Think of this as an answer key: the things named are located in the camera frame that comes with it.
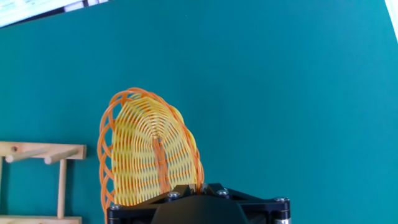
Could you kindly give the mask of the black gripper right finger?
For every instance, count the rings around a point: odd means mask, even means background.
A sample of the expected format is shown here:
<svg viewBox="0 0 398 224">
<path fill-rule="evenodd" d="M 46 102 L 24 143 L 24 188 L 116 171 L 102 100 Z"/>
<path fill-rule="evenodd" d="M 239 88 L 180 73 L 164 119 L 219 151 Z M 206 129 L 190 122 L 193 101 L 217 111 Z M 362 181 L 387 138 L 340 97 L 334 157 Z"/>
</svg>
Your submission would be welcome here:
<svg viewBox="0 0 398 224">
<path fill-rule="evenodd" d="M 290 200 L 287 197 L 261 199 L 221 184 L 203 184 L 201 192 L 234 201 L 241 209 L 241 216 L 249 223 L 291 224 Z"/>
</svg>

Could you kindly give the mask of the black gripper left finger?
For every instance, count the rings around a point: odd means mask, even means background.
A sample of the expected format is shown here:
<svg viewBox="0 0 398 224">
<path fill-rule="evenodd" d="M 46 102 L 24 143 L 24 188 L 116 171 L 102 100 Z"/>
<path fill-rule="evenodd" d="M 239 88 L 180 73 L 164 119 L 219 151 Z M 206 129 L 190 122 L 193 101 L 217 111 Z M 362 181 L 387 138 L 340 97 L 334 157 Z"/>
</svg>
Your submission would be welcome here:
<svg viewBox="0 0 398 224">
<path fill-rule="evenodd" d="M 107 209 L 107 224 L 133 223 L 142 219 L 144 222 L 150 223 L 161 205 L 196 194 L 196 184 L 184 184 L 177 185 L 171 191 L 138 203 L 137 205 L 113 204 Z"/>
</svg>

